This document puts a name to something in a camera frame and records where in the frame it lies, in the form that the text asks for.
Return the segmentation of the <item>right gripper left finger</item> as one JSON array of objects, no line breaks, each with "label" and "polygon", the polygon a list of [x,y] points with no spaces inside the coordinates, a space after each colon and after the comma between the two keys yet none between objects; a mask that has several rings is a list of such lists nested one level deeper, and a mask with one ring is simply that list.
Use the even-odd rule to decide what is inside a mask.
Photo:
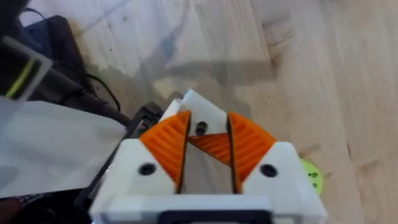
[{"label": "right gripper left finger", "polygon": [[172,115],[137,139],[123,140],[96,201],[127,195],[172,195],[180,190],[190,112]]}]

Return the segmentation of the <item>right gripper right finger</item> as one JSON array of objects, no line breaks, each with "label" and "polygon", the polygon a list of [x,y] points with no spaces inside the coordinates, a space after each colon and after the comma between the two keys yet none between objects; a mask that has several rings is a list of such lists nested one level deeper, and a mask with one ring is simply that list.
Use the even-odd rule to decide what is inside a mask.
[{"label": "right gripper right finger", "polygon": [[228,114],[234,191],[264,196],[273,207],[321,207],[302,159],[289,142],[278,141],[253,121]]}]

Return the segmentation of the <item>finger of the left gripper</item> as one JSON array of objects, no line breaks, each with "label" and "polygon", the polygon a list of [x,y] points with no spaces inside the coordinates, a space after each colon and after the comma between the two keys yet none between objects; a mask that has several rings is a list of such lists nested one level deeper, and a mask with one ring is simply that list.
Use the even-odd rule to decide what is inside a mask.
[{"label": "finger of the left gripper", "polygon": [[165,110],[161,120],[179,112],[191,112],[191,128],[188,143],[230,165],[227,114],[197,92],[188,90],[181,99],[174,99]]}]

